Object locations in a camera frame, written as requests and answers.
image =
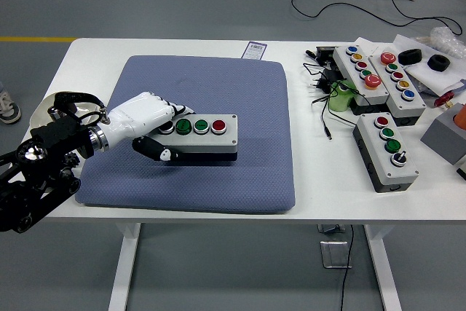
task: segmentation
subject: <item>orange object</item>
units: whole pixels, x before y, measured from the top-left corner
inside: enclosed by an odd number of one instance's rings
[[[453,122],[457,125],[457,127],[466,130],[466,105],[464,105],[461,111],[459,111],[458,114],[453,117]]]

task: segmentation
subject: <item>white paper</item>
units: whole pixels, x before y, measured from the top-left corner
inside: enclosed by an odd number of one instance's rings
[[[419,80],[426,87],[431,89],[438,96],[444,93],[460,88],[463,83],[461,79],[466,79],[466,61],[458,58],[453,58],[447,54],[443,54],[434,50],[427,45],[416,42],[413,39],[406,38],[405,36],[397,35],[393,42],[394,53],[398,55],[400,52],[420,49],[422,51],[422,61],[414,65],[405,66],[404,70]],[[443,55],[450,60],[450,66],[443,72],[432,70],[428,65],[428,60],[433,55]]]

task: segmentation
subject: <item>red button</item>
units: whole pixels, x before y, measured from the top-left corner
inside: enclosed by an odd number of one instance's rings
[[[212,123],[212,133],[220,135],[226,132],[226,124],[223,120],[217,119]]]
[[[393,80],[394,82],[399,82],[399,81],[402,80],[403,78],[404,78],[404,75],[403,75],[403,73],[401,73],[401,72],[396,71],[396,72],[393,72],[393,73],[392,73],[392,80]]]
[[[376,125],[376,127],[382,129],[388,125],[388,119],[385,117],[378,117],[376,120],[374,120],[374,124]]]
[[[380,55],[380,61],[384,64],[384,65],[388,65],[390,63],[394,63],[396,61],[396,56],[393,55],[391,52],[383,52],[381,55]]]
[[[365,63],[364,61],[359,61],[358,63],[356,63],[356,69],[358,71],[362,71],[366,68],[367,68],[367,63]]]
[[[364,82],[366,83],[367,87],[371,89],[375,89],[382,83],[382,80],[376,74],[369,74],[365,77]]]

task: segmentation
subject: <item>label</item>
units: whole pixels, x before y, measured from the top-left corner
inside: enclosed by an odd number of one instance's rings
[[[249,42],[241,58],[247,58],[249,60],[260,60],[262,59],[266,48],[267,44]]]

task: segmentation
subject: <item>black tape roll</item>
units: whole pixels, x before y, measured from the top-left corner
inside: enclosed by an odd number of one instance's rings
[[[405,65],[414,65],[422,60],[422,51],[420,49],[411,49],[400,52],[398,55],[398,62]]]
[[[427,65],[434,71],[443,72],[450,66],[450,60],[443,55],[433,55]]]

